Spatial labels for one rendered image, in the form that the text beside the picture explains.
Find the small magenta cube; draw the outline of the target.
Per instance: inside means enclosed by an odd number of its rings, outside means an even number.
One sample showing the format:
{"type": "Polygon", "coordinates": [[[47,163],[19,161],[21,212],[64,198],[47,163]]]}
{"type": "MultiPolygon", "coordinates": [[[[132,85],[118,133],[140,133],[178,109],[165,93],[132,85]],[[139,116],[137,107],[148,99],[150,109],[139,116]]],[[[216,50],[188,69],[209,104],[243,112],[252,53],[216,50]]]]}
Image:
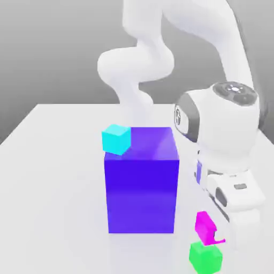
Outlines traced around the small magenta cube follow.
{"type": "Polygon", "coordinates": [[[225,243],[226,239],[216,240],[217,226],[206,211],[196,214],[195,231],[205,246],[225,243]]]}

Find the large blue box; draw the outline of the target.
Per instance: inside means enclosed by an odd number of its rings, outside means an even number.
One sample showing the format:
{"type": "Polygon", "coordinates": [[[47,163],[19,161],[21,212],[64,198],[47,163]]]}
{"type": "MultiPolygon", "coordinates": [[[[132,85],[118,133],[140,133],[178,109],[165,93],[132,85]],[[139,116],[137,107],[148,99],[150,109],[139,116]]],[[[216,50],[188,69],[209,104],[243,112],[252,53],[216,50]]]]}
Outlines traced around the large blue box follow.
{"type": "Polygon", "coordinates": [[[104,156],[109,233],[173,233],[180,160],[172,129],[131,132],[123,155],[104,156]]]}

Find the small green cube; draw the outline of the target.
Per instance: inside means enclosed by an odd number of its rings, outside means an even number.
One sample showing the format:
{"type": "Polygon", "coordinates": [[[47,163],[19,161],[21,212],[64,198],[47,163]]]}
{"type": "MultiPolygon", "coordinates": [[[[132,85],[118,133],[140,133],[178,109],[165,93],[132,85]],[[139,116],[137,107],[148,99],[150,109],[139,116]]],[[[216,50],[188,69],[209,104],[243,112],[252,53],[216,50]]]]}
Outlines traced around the small green cube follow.
{"type": "Polygon", "coordinates": [[[214,274],[222,268],[223,253],[216,245],[204,246],[198,241],[190,245],[189,261],[197,274],[214,274]]]}

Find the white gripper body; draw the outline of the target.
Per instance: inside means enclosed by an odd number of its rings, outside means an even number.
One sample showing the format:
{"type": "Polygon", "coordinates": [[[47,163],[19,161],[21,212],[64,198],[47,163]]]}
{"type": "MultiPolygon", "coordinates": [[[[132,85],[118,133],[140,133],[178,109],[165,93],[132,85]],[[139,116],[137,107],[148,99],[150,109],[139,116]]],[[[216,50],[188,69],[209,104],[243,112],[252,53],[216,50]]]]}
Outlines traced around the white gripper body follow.
{"type": "Polygon", "coordinates": [[[212,216],[231,249],[241,250],[256,242],[261,230],[262,193],[253,191],[207,192],[212,216]]]}

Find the small cyan cube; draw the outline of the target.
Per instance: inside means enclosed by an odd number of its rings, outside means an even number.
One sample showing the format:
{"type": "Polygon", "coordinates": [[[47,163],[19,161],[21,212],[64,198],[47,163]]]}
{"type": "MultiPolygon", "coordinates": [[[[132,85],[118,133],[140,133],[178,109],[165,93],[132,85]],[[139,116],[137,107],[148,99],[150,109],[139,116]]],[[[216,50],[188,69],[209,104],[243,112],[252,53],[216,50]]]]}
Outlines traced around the small cyan cube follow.
{"type": "Polygon", "coordinates": [[[102,131],[103,151],[122,155],[131,146],[131,128],[112,124],[102,131]]]}

